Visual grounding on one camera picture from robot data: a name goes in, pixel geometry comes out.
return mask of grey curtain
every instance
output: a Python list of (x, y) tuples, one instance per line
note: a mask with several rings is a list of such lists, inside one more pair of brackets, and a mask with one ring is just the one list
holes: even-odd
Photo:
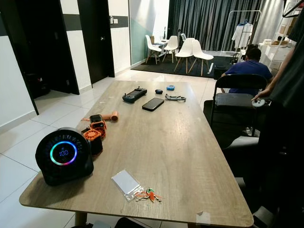
[(187, 37), (200, 41), (204, 50), (234, 50), (231, 40), (236, 26), (245, 19), (255, 26), (257, 12), (232, 13), (232, 10), (260, 10), (261, 0), (170, 0), (168, 35), (181, 29)]
[(282, 19), (283, 6), (283, 1), (263, 0), (262, 16), (252, 43), (258, 44), (264, 39), (273, 38)]

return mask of blue tape measure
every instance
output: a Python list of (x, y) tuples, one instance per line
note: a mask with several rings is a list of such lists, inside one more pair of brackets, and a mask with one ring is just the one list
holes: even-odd
[(175, 86), (173, 86), (173, 85), (168, 85), (167, 86), (167, 90), (174, 90), (175, 89)]

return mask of white chair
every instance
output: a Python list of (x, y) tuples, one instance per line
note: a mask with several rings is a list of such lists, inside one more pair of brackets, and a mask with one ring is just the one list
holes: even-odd
[(172, 52), (172, 63), (173, 63), (173, 53), (175, 54), (175, 58), (176, 58), (176, 53), (175, 53), (175, 50), (178, 48), (178, 42), (177, 42), (177, 36), (170, 36), (170, 39), (169, 39), (169, 42), (167, 44), (167, 46), (164, 48), (164, 50), (166, 50), (166, 53), (165, 53), (165, 57), (163, 58), (162, 61), (165, 60), (166, 58), (166, 54), (169, 53), (169, 51)]
[(149, 53), (149, 55), (147, 57), (146, 63), (148, 62), (149, 57), (151, 57), (152, 54), (153, 54), (153, 52), (154, 52), (154, 54), (155, 54), (155, 62), (157, 64), (157, 58), (159, 59), (158, 52), (161, 52), (162, 50), (159, 47), (156, 47), (156, 46), (152, 45), (151, 39), (150, 39), (150, 37), (148, 35), (146, 35), (146, 38), (147, 38), (148, 49), (150, 49), (150, 53)]
[(187, 38), (183, 45), (181, 46), (180, 51), (175, 55), (179, 57), (179, 61), (176, 64), (174, 71), (176, 70), (178, 64), (180, 63), (181, 58), (186, 58), (186, 74), (188, 73), (188, 57), (193, 56), (193, 48), (192, 48), (192, 41), (194, 38)]
[(201, 69), (200, 69), (200, 76), (203, 76), (203, 64), (204, 64), (204, 60), (206, 60), (206, 64), (208, 67), (208, 71), (209, 71), (209, 64), (208, 64), (208, 60), (213, 59), (214, 57), (212, 55), (207, 55), (205, 53), (203, 53), (203, 51), (201, 50), (201, 46), (200, 46), (200, 42), (196, 39), (192, 41), (192, 46), (193, 46), (193, 55), (195, 57), (195, 61), (193, 62), (190, 71), (192, 70), (196, 60), (201, 59)]

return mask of blue shirt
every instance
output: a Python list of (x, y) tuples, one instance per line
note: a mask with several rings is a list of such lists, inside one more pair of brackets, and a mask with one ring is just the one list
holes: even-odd
[[(233, 65), (225, 75), (231, 74), (257, 74), (263, 76), (267, 81), (272, 78), (268, 67), (256, 60), (247, 60), (245, 62), (237, 63)], [(230, 93), (238, 94), (251, 94), (253, 96), (257, 95), (257, 89), (230, 89)]]

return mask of black speaker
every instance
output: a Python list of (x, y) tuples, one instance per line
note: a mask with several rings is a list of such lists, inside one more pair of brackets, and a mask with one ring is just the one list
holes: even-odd
[(45, 136), (37, 147), (36, 161), (51, 186), (88, 176), (94, 169), (90, 142), (70, 127)]

